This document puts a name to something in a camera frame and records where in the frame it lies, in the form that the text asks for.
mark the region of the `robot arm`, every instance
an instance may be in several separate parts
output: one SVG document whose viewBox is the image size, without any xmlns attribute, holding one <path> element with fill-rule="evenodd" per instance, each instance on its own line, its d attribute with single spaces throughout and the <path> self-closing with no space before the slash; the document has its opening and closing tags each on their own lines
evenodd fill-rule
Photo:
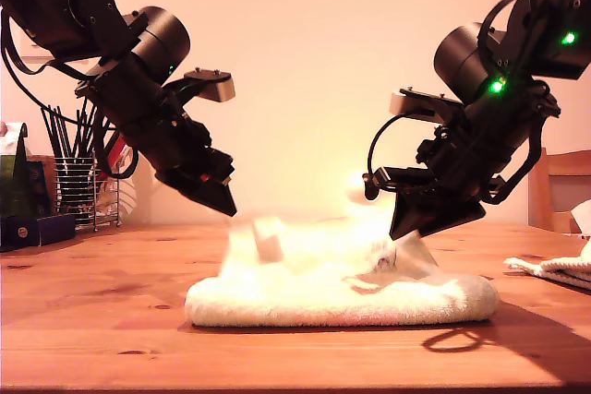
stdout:
<svg viewBox="0 0 591 394">
<path fill-rule="evenodd" d="M 94 148 L 99 166 L 113 174 L 104 155 L 102 117 L 112 122 L 126 143 L 141 152 L 156 177 L 182 195 L 227 215 L 236 208 L 228 187 L 232 158 L 211 147 L 207 128 L 183 106 L 194 96 L 213 101 L 234 97 L 229 73 L 196 69 L 164 82 L 187 56 L 187 30 L 172 14 L 146 6 L 121 15 L 115 0 L 0 0 L 2 57 L 22 87 L 8 57 L 26 74 L 10 35 L 9 18 L 38 45 L 50 51 L 49 66 L 79 80 L 76 94 L 97 106 Z M 65 62 L 100 57 L 82 75 Z"/>
<path fill-rule="evenodd" d="M 513 2 L 507 30 L 494 30 L 492 20 Z M 483 23 L 443 40 L 435 70 L 459 101 L 412 89 L 398 96 L 400 117 L 440 124 L 417 150 L 427 168 L 373 172 L 369 159 L 364 174 L 366 197 L 396 193 L 392 239 L 479 219 L 481 201 L 498 205 L 510 195 L 540 157 L 546 119 L 561 112 L 548 84 L 533 76 L 578 79 L 591 62 L 590 29 L 591 0 L 501 0 Z M 524 165 L 505 182 L 498 173 L 527 139 Z"/>
</svg>

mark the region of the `wall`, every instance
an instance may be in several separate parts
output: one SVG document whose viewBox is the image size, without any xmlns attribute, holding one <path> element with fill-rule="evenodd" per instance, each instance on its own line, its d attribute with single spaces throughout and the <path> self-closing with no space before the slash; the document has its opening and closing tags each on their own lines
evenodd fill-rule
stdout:
<svg viewBox="0 0 591 394">
<path fill-rule="evenodd" d="M 432 61 L 440 41 L 465 22 L 482 19 L 499 0 L 116 0 L 122 12 L 157 5 L 185 24 L 192 50 L 173 74 L 195 66 L 233 73 L 236 97 L 227 103 L 195 99 L 189 114 L 211 131 L 214 147 L 232 154 L 231 188 L 237 220 L 258 214 L 328 218 L 350 213 L 344 189 L 365 166 L 368 145 L 391 115 L 391 92 L 407 85 L 449 92 Z M 90 66 L 78 65 L 78 69 Z M 40 98 L 78 106 L 75 82 L 51 72 L 27 78 Z M 548 123 L 550 151 L 588 148 L 585 126 L 591 77 L 552 81 L 560 120 Z M 28 146 L 49 152 L 41 115 L 11 81 L 3 81 L 3 113 L 30 124 Z M 412 165 L 416 148 L 433 125 L 402 122 L 376 149 L 374 165 Z M 523 161 L 521 147 L 509 176 Z M 137 174 L 141 209 L 136 221 L 228 221 Z M 384 198 L 384 210 L 392 200 Z M 499 208 L 496 220 L 526 222 L 526 183 Z"/>
</svg>

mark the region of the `blue box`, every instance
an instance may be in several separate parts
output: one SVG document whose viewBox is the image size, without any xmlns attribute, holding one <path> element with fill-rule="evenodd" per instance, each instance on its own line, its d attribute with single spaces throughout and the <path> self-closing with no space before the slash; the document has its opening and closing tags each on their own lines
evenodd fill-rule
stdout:
<svg viewBox="0 0 591 394">
<path fill-rule="evenodd" d="M 6 217 L 2 219 L 0 252 L 26 246 L 54 244 L 76 235 L 74 214 L 49 217 Z"/>
</svg>

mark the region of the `wooden table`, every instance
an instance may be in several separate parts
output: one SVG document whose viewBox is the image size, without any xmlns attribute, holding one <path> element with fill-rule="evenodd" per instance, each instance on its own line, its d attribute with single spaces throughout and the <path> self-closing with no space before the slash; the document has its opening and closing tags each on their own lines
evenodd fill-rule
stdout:
<svg viewBox="0 0 591 394">
<path fill-rule="evenodd" d="M 591 392 L 591 294 L 506 269 L 583 240 L 475 222 L 427 238 L 448 271 L 486 276 L 486 322 L 405 328 L 194 328 L 187 289 L 214 276 L 222 226 L 103 228 L 1 255 L 2 385 L 52 389 L 408 388 Z"/>
</svg>

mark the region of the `white towel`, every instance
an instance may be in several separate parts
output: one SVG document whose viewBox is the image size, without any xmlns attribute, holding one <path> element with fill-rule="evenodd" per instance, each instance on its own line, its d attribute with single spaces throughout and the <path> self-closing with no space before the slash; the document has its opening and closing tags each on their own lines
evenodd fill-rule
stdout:
<svg viewBox="0 0 591 394">
<path fill-rule="evenodd" d="M 377 232 L 368 223 L 257 220 L 231 233 L 218 277 L 189 289 L 187 318 L 209 327 L 294 327 L 437 324 L 493 314 L 499 297 L 486 279 L 443 272 L 416 233 L 393 242 Z"/>
<path fill-rule="evenodd" d="M 504 263 L 511 269 L 521 269 L 532 276 L 591 290 L 591 241 L 587 242 L 579 257 L 552 258 L 538 265 L 510 257 Z"/>
</svg>

